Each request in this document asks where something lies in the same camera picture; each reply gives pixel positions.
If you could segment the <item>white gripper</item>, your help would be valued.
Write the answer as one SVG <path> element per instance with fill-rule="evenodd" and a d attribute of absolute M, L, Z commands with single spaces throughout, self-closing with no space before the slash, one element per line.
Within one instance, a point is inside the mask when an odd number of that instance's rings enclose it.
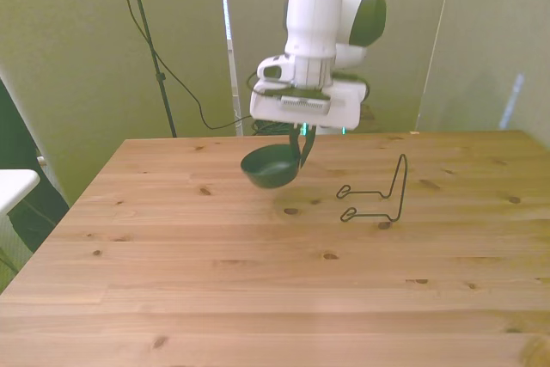
<path fill-rule="evenodd" d="M 354 130 L 360 120 L 361 105 L 368 95 L 364 81 L 337 79 L 323 89 L 300 89 L 288 83 L 259 80 L 250 100 L 250 114 L 256 120 L 288 123 L 290 154 L 302 168 L 313 149 L 316 127 Z M 305 143 L 299 136 L 305 124 Z"/>

